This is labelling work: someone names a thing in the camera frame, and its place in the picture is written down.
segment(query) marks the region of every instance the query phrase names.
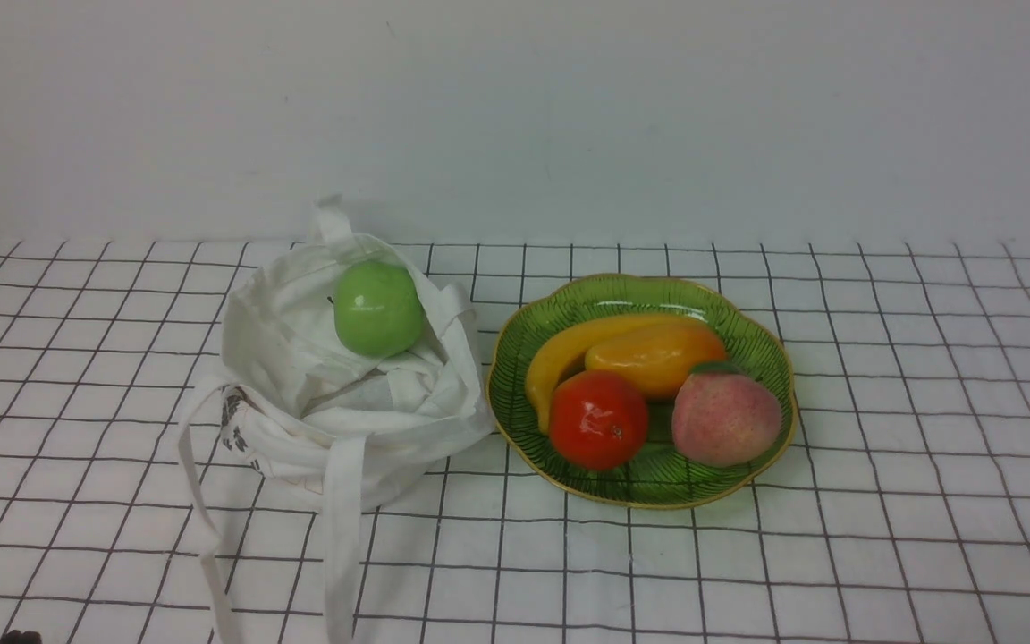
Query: pink peach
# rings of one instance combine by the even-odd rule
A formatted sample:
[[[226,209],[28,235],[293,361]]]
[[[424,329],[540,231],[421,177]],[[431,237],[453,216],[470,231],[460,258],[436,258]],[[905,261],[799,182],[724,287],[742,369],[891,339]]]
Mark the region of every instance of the pink peach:
[[[728,468],[760,456],[781,428],[781,404],[756,380],[740,374],[692,374],[675,399],[671,430],[683,456]]]

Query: yellow banana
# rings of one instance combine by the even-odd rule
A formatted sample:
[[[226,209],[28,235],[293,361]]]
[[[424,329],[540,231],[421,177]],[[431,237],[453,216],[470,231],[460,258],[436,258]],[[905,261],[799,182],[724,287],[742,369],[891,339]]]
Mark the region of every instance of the yellow banana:
[[[624,313],[598,317],[561,330],[536,351],[526,370],[524,393],[539,415],[539,431],[551,427],[551,399],[561,380],[583,368],[586,351],[598,342],[651,325],[685,321],[701,325],[699,319],[675,313]]]

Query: cloth bag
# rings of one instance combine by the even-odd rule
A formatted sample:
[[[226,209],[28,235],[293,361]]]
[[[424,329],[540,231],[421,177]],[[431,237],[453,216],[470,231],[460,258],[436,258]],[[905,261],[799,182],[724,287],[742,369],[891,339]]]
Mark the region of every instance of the cloth bag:
[[[311,242],[229,295],[221,365],[193,388],[179,420],[177,462],[201,531],[213,629],[225,644],[245,643],[213,557],[220,536],[194,460],[190,423],[207,401],[220,397],[221,445],[320,514],[325,644],[352,640],[360,513],[493,428],[467,294],[457,284],[438,289],[390,244],[352,232],[337,204],[320,201]],[[412,274],[426,325],[403,354],[364,358],[336,337],[330,297],[344,269],[360,261]]]

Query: fruit plate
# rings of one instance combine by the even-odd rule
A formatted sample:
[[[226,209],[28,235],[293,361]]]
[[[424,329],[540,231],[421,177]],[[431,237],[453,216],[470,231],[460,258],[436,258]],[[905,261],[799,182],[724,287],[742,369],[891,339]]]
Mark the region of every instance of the fruit plate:
[[[650,404],[647,444],[628,464],[612,471],[569,464],[539,431],[523,391],[527,366],[539,347],[578,323],[657,311],[707,323],[726,343],[730,362],[777,397],[782,429],[760,456],[728,468],[687,460],[671,439],[672,404]],[[792,443],[797,423],[793,367],[782,343],[715,291],[674,277],[592,274],[520,308],[500,331],[486,389],[499,431],[540,476],[578,497],[633,508],[675,510],[727,497],[776,463]]]

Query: grid tablecloth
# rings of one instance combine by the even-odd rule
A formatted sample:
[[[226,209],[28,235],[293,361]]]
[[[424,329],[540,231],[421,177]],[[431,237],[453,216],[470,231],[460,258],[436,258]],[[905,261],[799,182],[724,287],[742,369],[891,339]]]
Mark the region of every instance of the grid tablecloth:
[[[171,429],[289,243],[0,244],[0,634],[213,639]],[[489,355],[582,274],[719,289],[796,367],[796,444],[693,510],[561,493],[491,435],[368,514],[360,643],[1030,643],[1030,245],[402,245]],[[318,522],[195,429],[248,640],[318,641]]]

